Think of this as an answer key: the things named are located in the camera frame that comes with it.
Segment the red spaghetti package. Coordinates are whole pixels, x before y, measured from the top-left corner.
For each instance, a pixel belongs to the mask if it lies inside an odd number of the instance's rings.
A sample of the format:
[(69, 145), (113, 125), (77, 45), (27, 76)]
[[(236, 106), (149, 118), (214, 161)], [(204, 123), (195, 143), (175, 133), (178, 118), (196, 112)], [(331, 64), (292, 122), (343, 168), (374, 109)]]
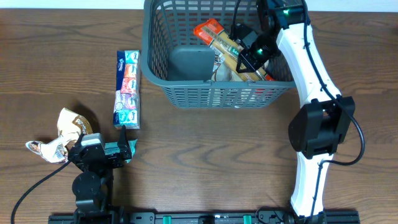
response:
[(238, 55), (243, 47), (229, 38), (224, 27), (216, 19), (209, 19), (196, 26), (193, 33), (204, 41), (204, 43), (214, 51), (215, 55), (222, 55), (224, 63), (236, 73), (243, 82), (275, 81), (275, 79), (265, 71), (269, 62), (266, 62), (254, 73), (238, 73), (236, 71)]

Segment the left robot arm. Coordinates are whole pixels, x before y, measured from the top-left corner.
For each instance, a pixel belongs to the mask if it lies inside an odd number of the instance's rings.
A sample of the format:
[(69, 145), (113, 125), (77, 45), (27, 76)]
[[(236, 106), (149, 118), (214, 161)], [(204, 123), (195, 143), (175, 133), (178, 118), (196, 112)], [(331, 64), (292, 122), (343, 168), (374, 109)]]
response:
[(125, 126), (116, 146), (118, 151), (106, 154), (103, 138), (95, 133), (80, 134), (70, 149), (68, 161), (82, 171), (72, 184), (75, 223), (129, 223), (124, 207), (112, 205), (113, 170), (122, 168), (132, 158)]

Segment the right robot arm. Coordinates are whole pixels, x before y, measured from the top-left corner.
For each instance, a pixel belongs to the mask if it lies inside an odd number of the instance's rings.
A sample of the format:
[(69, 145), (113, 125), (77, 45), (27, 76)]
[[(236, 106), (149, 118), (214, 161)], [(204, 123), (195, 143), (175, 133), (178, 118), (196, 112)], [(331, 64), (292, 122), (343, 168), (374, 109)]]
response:
[[(289, 141), (297, 153), (295, 188), (290, 198), (293, 214), (284, 221), (323, 223), (326, 214), (322, 197), (328, 166), (352, 166), (365, 152), (364, 133), (354, 118), (354, 99), (343, 97), (328, 75), (313, 39), (305, 1), (296, 5), (257, 1), (256, 10), (262, 33), (255, 39), (242, 25), (231, 26), (230, 39), (243, 45), (235, 71), (256, 72), (268, 60), (284, 56), (300, 100), (300, 110), (289, 124)], [(333, 155), (351, 124), (358, 132), (359, 154), (349, 162), (336, 161)]]

